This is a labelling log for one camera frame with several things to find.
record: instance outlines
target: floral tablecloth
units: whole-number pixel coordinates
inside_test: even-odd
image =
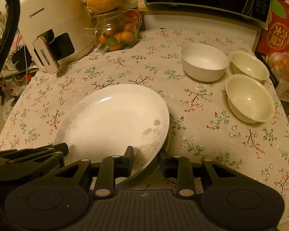
[[[273,119],[262,124],[241,122],[227,103],[230,66],[213,83],[197,82],[182,70],[180,50],[192,42],[214,46],[226,55],[236,50],[252,53],[240,40],[160,29],[143,32],[132,49],[93,51],[57,75],[39,71],[4,126],[0,150],[51,144],[64,115],[80,100],[108,86],[139,84],[155,90],[168,106],[170,155],[192,162],[211,158],[267,184],[284,198],[281,223],[289,220],[289,125],[271,81],[264,85],[275,101]],[[174,186],[175,179],[165,180],[158,173],[139,185],[143,189]]]

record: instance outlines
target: changhong logo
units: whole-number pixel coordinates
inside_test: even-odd
[[[42,56],[44,57],[45,61],[47,62],[48,66],[49,66],[49,65],[50,65],[50,62],[49,62],[49,60],[48,60],[46,54],[44,53],[44,50],[41,49],[40,52],[42,53]]]
[[[38,11],[34,12],[32,15],[29,15],[29,18],[34,17],[36,14],[42,12],[43,10],[45,10],[45,8],[41,8]]]

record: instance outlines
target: red box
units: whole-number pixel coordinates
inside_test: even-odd
[[[268,15],[268,30],[262,31],[256,51],[267,55],[273,52],[287,52],[288,50],[289,5],[281,0],[272,0]]]

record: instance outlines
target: jar of tangerines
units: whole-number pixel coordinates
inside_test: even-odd
[[[122,9],[96,16],[96,47],[102,53],[128,49],[137,41],[136,26]]]

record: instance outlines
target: bowl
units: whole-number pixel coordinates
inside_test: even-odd
[[[274,101],[267,89],[255,79],[242,74],[226,80],[229,107],[241,121],[267,122],[275,112]]]
[[[236,74],[245,74],[258,81],[269,79],[269,70],[255,56],[244,51],[235,51],[231,53],[232,67]]]
[[[190,77],[213,82],[223,76],[229,60],[222,51],[214,47],[193,43],[182,48],[181,64]]]

